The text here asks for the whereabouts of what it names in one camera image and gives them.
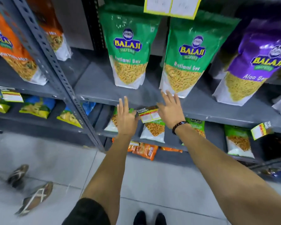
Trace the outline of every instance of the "orange snack bag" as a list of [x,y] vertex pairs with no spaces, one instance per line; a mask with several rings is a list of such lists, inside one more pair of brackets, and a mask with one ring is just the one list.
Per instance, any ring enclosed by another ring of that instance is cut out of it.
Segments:
[[141,155],[142,157],[145,157],[153,161],[157,150],[158,150],[158,146],[156,145],[140,143],[137,149],[135,151],[132,151],[132,153]]
[[66,42],[63,29],[57,20],[51,0],[26,0],[30,9],[47,35],[58,60],[71,58],[71,48]]
[[7,61],[23,80],[39,85],[47,83],[48,80],[1,14],[0,56]]
[[179,150],[179,149],[175,149],[175,148],[171,148],[171,147],[160,147],[161,150],[164,150],[164,151],[176,151],[176,152],[180,152],[182,153],[183,150]]
[[139,146],[139,143],[131,141],[129,146],[128,146],[128,152],[135,151],[138,146]]

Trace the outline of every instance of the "tiled floor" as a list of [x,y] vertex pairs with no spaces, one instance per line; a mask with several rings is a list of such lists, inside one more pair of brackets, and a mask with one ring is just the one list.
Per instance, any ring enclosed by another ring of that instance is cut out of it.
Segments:
[[[104,157],[95,149],[14,133],[0,134],[0,225],[61,224]],[[30,168],[25,188],[18,192],[4,180],[23,163]],[[22,198],[45,181],[54,182],[51,196],[27,216],[14,216]],[[270,185],[281,194],[281,184]],[[139,210],[146,212],[148,225],[154,224],[158,212],[164,213],[168,225],[227,224],[198,169],[128,156],[117,224],[133,224]]]

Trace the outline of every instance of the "bracelet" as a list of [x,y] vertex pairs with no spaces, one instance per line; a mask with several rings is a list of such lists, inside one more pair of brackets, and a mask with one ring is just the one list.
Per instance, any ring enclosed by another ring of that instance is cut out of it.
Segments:
[[177,123],[177,124],[173,127],[173,129],[172,129],[172,133],[173,133],[174,135],[176,135],[175,129],[176,129],[178,126],[180,126],[180,125],[182,125],[182,124],[186,124],[186,123],[188,123],[188,122],[187,122],[187,121],[181,121],[181,122]]

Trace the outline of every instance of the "person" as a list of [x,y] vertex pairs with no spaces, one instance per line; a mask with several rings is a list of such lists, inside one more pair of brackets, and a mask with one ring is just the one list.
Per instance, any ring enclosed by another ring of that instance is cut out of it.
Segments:
[[[185,118],[178,96],[166,93],[161,92],[165,105],[157,103],[158,114],[173,129]],[[118,135],[63,225],[116,224],[127,148],[139,119],[135,110],[129,113],[127,97],[124,100],[124,105],[121,99],[117,105]],[[262,178],[200,136],[190,124],[181,124],[174,131],[231,224],[281,225],[281,196]],[[158,218],[158,225],[166,224],[164,216]],[[134,225],[145,224],[144,212],[139,212]]]

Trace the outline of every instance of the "flip-flop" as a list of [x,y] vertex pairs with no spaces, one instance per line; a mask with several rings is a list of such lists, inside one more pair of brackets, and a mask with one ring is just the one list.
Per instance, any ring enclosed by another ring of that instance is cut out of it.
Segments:
[[49,181],[45,185],[37,188],[29,197],[25,198],[22,207],[15,213],[18,216],[27,215],[30,210],[37,207],[40,203],[46,200],[53,190],[53,182]]
[[28,168],[28,164],[22,164],[20,167],[14,170],[7,179],[8,184],[12,185],[14,188],[17,188],[22,183],[22,178],[25,176]]

